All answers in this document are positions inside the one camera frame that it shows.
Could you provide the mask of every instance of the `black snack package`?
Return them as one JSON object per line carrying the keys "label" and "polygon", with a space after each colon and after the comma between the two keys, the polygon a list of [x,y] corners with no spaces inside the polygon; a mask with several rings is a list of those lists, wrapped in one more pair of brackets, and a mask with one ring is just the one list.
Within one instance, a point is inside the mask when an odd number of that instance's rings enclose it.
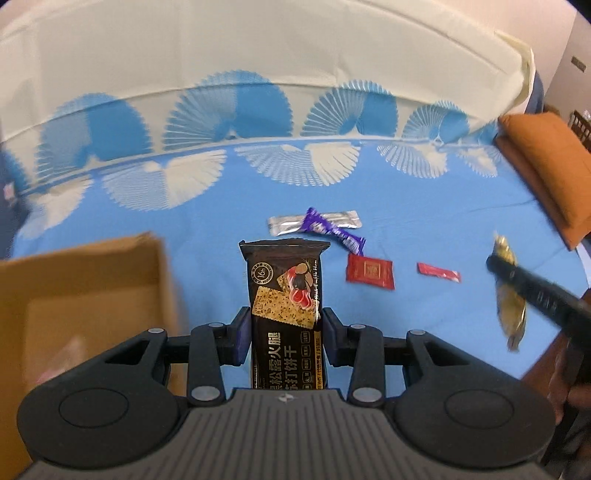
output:
{"label": "black snack package", "polygon": [[252,388],[324,387],[320,254],[329,242],[240,242],[252,310]]}

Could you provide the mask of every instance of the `small red packet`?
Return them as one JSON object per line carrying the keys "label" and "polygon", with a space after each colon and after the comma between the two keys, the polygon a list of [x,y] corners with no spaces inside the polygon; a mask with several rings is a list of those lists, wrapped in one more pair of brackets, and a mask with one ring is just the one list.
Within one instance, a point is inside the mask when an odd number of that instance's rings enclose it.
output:
{"label": "small red packet", "polygon": [[376,287],[393,290],[394,274],[392,273],[392,262],[380,258],[349,254],[347,281],[352,283],[367,283]]}
{"label": "small red packet", "polygon": [[443,268],[434,267],[425,263],[417,263],[418,272],[423,275],[429,275],[431,277],[445,278],[454,282],[460,283],[462,276],[459,272],[454,270],[444,270]]}

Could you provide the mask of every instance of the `wall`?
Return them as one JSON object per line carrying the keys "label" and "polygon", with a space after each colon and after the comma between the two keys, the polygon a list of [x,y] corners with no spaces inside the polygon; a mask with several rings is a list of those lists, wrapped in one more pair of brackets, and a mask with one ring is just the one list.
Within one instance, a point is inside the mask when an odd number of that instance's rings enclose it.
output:
{"label": "wall", "polygon": [[576,15],[567,0],[439,0],[477,22],[528,43],[544,90],[558,68]]}
{"label": "wall", "polygon": [[[584,73],[570,62],[573,56],[587,66]],[[591,111],[591,25],[580,14],[545,101],[558,108],[565,120],[573,110]]]}

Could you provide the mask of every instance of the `black tool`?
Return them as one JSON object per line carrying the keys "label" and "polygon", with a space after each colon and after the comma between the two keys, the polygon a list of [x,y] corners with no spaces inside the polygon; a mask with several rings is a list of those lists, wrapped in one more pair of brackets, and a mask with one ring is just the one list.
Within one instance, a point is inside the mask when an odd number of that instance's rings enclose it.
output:
{"label": "black tool", "polygon": [[[34,464],[23,480],[544,479],[549,403],[515,378],[422,330],[385,338],[324,309],[324,348],[353,367],[349,391],[235,389],[250,312],[167,338],[151,329],[39,385],[18,428]],[[165,388],[187,363],[187,395]],[[387,398],[385,365],[406,391]]]}
{"label": "black tool", "polygon": [[[486,266],[499,280],[509,284],[517,294],[558,325],[569,338],[565,382],[568,385],[591,382],[591,307],[558,285],[497,255],[491,255],[486,260]],[[585,439],[582,433],[588,430],[588,426],[577,424],[578,415],[574,407],[564,406],[563,419],[542,458],[541,463],[556,477],[573,460]]]}

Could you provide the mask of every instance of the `silver wrapper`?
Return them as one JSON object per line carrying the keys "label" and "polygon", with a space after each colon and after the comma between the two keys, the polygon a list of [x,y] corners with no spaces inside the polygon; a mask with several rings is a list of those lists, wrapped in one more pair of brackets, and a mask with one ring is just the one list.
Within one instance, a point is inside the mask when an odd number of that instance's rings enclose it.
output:
{"label": "silver wrapper", "polygon": [[[340,228],[361,228],[361,220],[355,210],[348,212],[321,213],[329,222]],[[287,215],[269,218],[269,232],[272,236],[298,232],[305,215]]]}

